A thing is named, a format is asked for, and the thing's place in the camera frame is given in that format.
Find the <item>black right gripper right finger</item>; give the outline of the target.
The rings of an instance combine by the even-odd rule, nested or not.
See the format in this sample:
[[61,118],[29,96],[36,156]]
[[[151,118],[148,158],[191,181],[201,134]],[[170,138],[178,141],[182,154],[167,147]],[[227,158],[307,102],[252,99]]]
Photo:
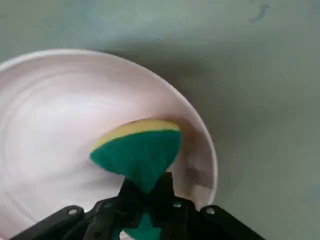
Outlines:
[[165,172],[147,196],[152,226],[161,240],[263,240],[264,238],[217,205],[200,210],[175,196],[173,177]]

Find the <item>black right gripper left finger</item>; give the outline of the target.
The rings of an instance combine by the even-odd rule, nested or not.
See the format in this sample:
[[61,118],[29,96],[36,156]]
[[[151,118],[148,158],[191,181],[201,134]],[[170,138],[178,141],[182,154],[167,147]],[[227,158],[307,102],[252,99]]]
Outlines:
[[23,230],[13,240],[112,240],[123,229],[138,228],[146,194],[125,179],[117,196],[98,201],[85,212],[66,206]]

